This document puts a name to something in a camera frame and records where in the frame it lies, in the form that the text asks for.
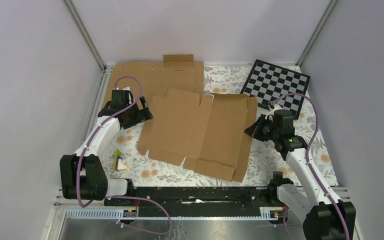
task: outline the cardboard box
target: cardboard box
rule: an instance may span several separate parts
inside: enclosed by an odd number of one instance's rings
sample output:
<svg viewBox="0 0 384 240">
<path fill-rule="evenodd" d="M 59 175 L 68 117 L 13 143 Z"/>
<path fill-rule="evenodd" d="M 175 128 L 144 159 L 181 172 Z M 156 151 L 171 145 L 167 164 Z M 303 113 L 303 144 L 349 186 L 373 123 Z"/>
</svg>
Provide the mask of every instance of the cardboard box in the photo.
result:
<svg viewBox="0 0 384 240">
<path fill-rule="evenodd" d="M 103 99 L 104 106 L 111 100 L 111 92 L 117 79 L 133 76 L 142 84 L 142 95 L 148 103 L 154 94 L 167 89 L 179 89 L 204 94 L 204 63 L 194 61 L 193 55 L 164 55 L 164 61 L 128 61 L 119 62 L 112 69 L 108 88 Z M 138 84 L 130 78 L 121 80 L 117 87 L 130 87 L 134 96 L 139 94 Z"/>
<path fill-rule="evenodd" d="M 252 138 L 244 133 L 256 120 L 257 100 L 244 94 L 204 95 L 204 63 L 193 55 L 165 55 L 164 61 L 117 63 L 104 103 L 120 77 L 133 76 L 154 116 L 146 121 L 137 150 L 151 159 L 227 181 L 242 182 L 248 168 Z M 123 79 L 119 89 L 137 83 Z"/>
<path fill-rule="evenodd" d="M 257 100 L 244 94 L 200 95 L 178 89 L 155 95 L 154 119 L 144 125 L 137 150 L 151 159 L 199 174 L 242 182 L 252 137 L 244 133 L 256 120 Z"/>
</svg>

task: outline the black and white checkerboard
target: black and white checkerboard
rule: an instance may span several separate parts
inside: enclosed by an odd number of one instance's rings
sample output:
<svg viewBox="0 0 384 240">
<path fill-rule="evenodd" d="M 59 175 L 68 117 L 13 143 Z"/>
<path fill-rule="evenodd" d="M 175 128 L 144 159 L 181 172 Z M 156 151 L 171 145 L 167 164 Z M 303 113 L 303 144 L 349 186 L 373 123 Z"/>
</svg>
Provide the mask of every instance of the black and white checkerboard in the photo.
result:
<svg viewBox="0 0 384 240">
<path fill-rule="evenodd" d="M 269 102 L 284 94 L 306 94 L 309 81 L 308 75 L 256 60 L 240 93 L 256 97 L 260 107 L 269 109 Z M 290 110 L 298 119 L 303 102 L 303 97 L 294 95 L 279 100 L 277 104 Z"/>
</svg>

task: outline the floral patterned mat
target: floral patterned mat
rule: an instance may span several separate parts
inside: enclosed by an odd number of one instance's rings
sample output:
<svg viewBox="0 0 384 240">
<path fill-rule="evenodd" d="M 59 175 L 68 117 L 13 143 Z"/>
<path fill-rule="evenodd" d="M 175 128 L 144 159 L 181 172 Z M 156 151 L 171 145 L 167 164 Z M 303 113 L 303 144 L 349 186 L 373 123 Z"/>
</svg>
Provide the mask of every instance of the floral patterned mat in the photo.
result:
<svg viewBox="0 0 384 240">
<path fill-rule="evenodd" d="M 204 90 L 206 93 L 239 94 L 251 68 L 251 66 L 207 66 L 204 69 Z M 298 66 L 286 68 L 301 72 Z M 268 110 L 259 107 L 257 117 L 267 112 Z M 294 121 L 294 126 L 297 135 L 306 141 L 310 139 L 316 122 L 313 109 L 307 101 L 304 101 L 299 119 Z M 147 155 L 140 155 L 136 145 L 142 127 L 143 123 L 127 130 L 122 129 L 111 140 L 101 160 L 108 177 L 132 179 L 136 187 L 266 186 L 272 178 L 273 171 L 282 171 L 284 177 L 290 178 L 297 186 L 301 185 L 292 168 L 285 163 L 272 142 L 260 142 L 254 139 L 243 182 L 229 182 L 183 169 L 182 166 L 153 160 Z M 116 149 L 122 152 L 122 162 L 128 170 L 113 171 Z M 327 183 L 337 186 L 338 181 L 320 131 L 313 142 L 311 153 Z"/>
</svg>

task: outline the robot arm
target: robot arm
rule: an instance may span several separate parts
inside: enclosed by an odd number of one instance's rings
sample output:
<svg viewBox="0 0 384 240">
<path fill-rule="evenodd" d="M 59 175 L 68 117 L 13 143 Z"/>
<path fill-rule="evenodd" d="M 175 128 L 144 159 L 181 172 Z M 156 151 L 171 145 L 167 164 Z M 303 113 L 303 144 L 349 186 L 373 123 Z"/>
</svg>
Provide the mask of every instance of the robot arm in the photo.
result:
<svg viewBox="0 0 384 240">
<path fill-rule="evenodd" d="M 351 202 L 343 202 L 328 185 L 319 169 L 313 167 L 316 165 L 311 153 L 308 154 L 309 160 L 306 159 L 308 146 L 302 137 L 295 135 L 294 118 L 290 111 L 274 110 L 272 121 L 262 114 L 245 133 L 259 141 L 273 141 L 275 149 L 301 182 L 306 196 L 301 194 L 288 178 L 270 181 L 269 188 L 273 189 L 275 197 L 286 204 L 303 223 L 307 240 L 346 239 L 332 200 L 339 207 L 346 222 L 349 239 L 352 239 L 356 210 Z"/>
<path fill-rule="evenodd" d="M 62 194 L 66 199 L 76 199 L 76 174 L 79 157 L 85 150 L 81 168 L 84 175 L 80 175 L 80 197 L 84 200 L 103 200 L 110 195 L 122 195 L 127 182 L 124 179 L 107 179 L 101 165 L 104 151 L 111 139 L 121 128 L 128 129 L 139 123 L 153 118 L 145 97 L 139 98 L 142 109 L 138 105 L 113 116 L 125 109 L 133 102 L 133 95 L 129 90 L 114 89 L 111 101 L 107 102 L 99 112 L 95 127 L 84 143 L 72 155 L 64 155 L 59 161 L 61 173 Z"/>
</svg>

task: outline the white wall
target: white wall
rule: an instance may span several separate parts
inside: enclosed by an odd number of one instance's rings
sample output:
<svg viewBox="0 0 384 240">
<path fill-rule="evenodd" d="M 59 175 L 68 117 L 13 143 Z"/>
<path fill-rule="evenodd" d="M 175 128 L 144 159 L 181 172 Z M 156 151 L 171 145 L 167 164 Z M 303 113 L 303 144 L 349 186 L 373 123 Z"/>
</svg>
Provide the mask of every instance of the white wall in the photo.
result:
<svg viewBox="0 0 384 240">
<path fill-rule="evenodd" d="M 99 74 L 63 1 L 0 1 L 0 239 L 40 239 Z"/>
<path fill-rule="evenodd" d="M 73 0 L 102 59 L 295 63 L 329 0 Z"/>
<path fill-rule="evenodd" d="M 303 72 L 364 239 L 384 239 L 384 1 L 340 1 Z"/>
</svg>

